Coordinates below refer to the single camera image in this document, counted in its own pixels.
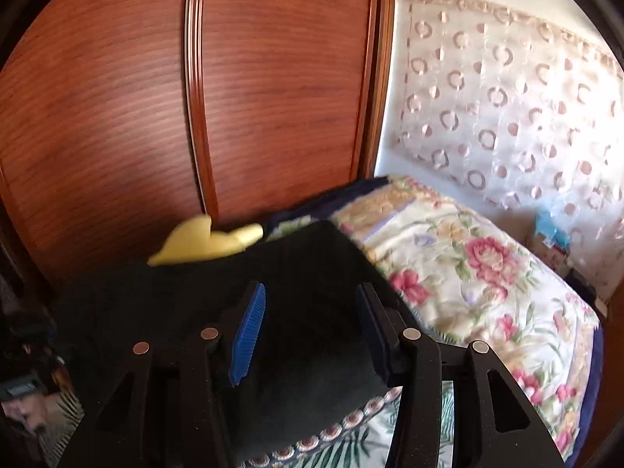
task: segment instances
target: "metal pin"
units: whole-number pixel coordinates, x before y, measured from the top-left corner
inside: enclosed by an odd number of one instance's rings
[[[214,327],[206,327],[201,333],[203,339],[210,341],[211,339],[215,339],[219,335],[219,331]]]
[[[403,336],[405,336],[406,339],[416,341],[417,339],[420,339],[420,331],[410,327],[403,331]]]
[[[485,341],[478,339],[472,344],[472,349],[479,354],[487,354],[490,346]]]
[[[139,341],[135,346],[132,347],[132,351],[140,356],[146,353],[150,349],[150,344],[145,341]]]

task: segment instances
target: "patterned curtain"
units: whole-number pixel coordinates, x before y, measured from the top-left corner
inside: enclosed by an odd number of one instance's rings
[[[611,296],[624,275],[624,76],[610,51],[483,0],[395,11],[395,149],[501,210],[549,210],[574,266]]]

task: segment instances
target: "floral bedspread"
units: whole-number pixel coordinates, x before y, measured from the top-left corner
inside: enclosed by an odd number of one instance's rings
[[[311,220],[282,228],[289,231]],[[489,220],[411,178],[392,178],[333,215],[437,340],[487,341],[555,441],[572,453],[598,318],[557,275]],[[439,468],[452,464],[452,387],[445,384]],[[292,468],[380,468],[394,431],[389,406]]]

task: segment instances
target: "yellow object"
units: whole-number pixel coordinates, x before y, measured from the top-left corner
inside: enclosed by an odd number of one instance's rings
[[[160,251],[152,255],[147,264],[182,264],[227,257],[240,253],[262,238],[262,226],[247,225],[229,234],[211,232],[212,219],[207,214],[180,223],[167,237]]]

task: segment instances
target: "wooden wardrobe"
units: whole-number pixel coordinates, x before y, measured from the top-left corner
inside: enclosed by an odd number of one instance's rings
[[[52,288],[372,172],[394,0],[50,0],[0,71],[2,245]]]

